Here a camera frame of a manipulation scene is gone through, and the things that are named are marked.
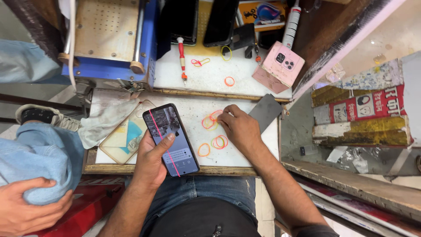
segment screwdriver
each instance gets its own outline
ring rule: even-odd
[[[183,47],[183,41],[184,39],[182,37],[177,38],[177,42],[179,43],[179,51],[180,51],[180,64],[181,64],[181,70],[183,70],[183,73],[181,74],[181,78],[184,81],[184,86],[186,86],[187,81],[187,75],[185,72],[186,69],[186,62],[184,60],[184,47]]]

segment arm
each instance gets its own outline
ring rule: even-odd
[[[174,137],[170,133],[155,146],[152,136],[146,131],[139,144],[132,182],[98,237],[139,236],[155,193],[167,175],[161,157],[174,143]]]
[[[218,122],[263,179],[276,211],[293,236],[298,234],[300,227],[327,225],[304,190],[263,143],[255,119],[236,105],[230,105],[218,117]]]

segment black shirt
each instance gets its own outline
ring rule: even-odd
[[[149,237],[211,237],[215,226],[221,226],[220,237],[261,237],[257,219],[239,207],[213,197],[199,197],[169,210],[155,223]],[[309,226],[297,237],[337,237],[327,226]]]

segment notification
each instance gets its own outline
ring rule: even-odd
[[[190,152],[190,149],[184,148],[176,151],[170,151],[171,158],[173,158],[174,162],[185,160],[188,158],[192,158],[192,154]],[[168,155],[168,152],[165,152],[162,156],[164,158],[164,161],[166,164],[172,163],[170,156]]]

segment pink line on screen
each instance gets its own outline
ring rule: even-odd
[[[155,127],[156,127],[156,128],[157,128],[157,130],[158,130],[159,136],[160,136],[160,137],[161,137],[161,139],[163,140],[164,138],[162,138],[161,132],[159,131],[158,125],[157,125],[157,123],[155,122],[154,116],[152,116],[152,112],[151,112],[151,110],[149,110],[149,113],[151,114],[151,117],[152,117],[152,120],[154,121]],[[170,152],[169,152],[168,150],[167,150],[167,153],[168,153],[168,155],[170,156],[171,162],[173,163],[173,166],[174,166],[174,168],[176,169],[176,172],[177,172],[178,176],[180,177],[180,174],[179,174],[179,171],[177,170],[176,164],[174,164],[173,158],[171,157]]]

